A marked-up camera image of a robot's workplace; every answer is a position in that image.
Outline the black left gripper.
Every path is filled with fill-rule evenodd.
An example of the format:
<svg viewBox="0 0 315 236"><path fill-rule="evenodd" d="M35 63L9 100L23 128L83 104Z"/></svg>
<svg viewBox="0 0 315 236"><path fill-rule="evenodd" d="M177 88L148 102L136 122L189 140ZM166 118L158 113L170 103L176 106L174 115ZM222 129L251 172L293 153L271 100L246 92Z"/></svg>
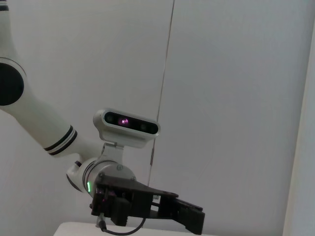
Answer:
<svg viewBox="0 0 315 236"><path fill-rule="evenodd" d="M149 218L154 195L161 196L159 217L185 226L193 234L202 234L203 208L178 199L175 193L148 187L136 180L100 173L92 191L91 215L110 218L117 226L125 226L128 217Z"/></svg>

